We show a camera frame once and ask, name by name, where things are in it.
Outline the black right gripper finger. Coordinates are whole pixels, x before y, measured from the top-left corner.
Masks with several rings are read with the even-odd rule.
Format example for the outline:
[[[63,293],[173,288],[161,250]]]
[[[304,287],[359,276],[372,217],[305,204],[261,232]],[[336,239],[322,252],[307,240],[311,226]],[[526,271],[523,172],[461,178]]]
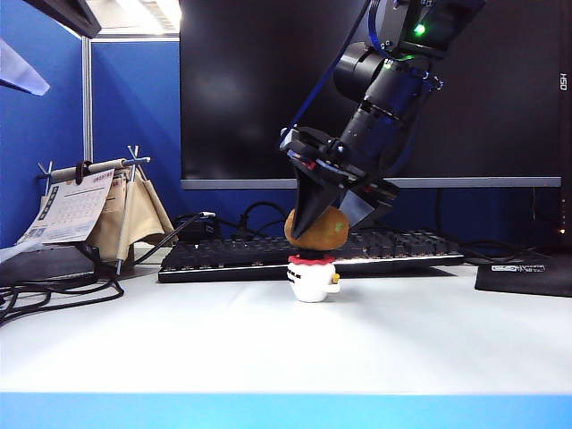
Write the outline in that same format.
[[[312,229],[327,209],[339,200],[342,189],[327,181],[314,181],[302,171],[296,171],[298,185],[297,201],[291,226],[291,237],[300,239]]]

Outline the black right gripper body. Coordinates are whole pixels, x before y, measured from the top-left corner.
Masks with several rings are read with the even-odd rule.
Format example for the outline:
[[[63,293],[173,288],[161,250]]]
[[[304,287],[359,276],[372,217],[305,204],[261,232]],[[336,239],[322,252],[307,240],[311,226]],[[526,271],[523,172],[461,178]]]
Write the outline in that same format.
[[[339,208],[345,192],[351,190],[370,204],[376,203],[379,217],[393,209],[399,188],[378,173],[343,164],[341,156],[347,147],[338,139],[310,127],[294,126],[282,131],[280,150],[290,159],[295,174],[302,171],[314,181],[327,181],[342,189],[339,200],[332,206]]]

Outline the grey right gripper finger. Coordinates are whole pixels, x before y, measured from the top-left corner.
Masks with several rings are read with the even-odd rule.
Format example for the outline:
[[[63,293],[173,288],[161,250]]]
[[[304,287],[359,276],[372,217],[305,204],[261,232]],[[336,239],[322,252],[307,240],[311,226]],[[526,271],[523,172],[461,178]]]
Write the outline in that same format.
[[[339,209],[347,217],[351,230],[365,228],[379,217],[379,206],[376,203],[370,204],[351,190],[345,192]]]

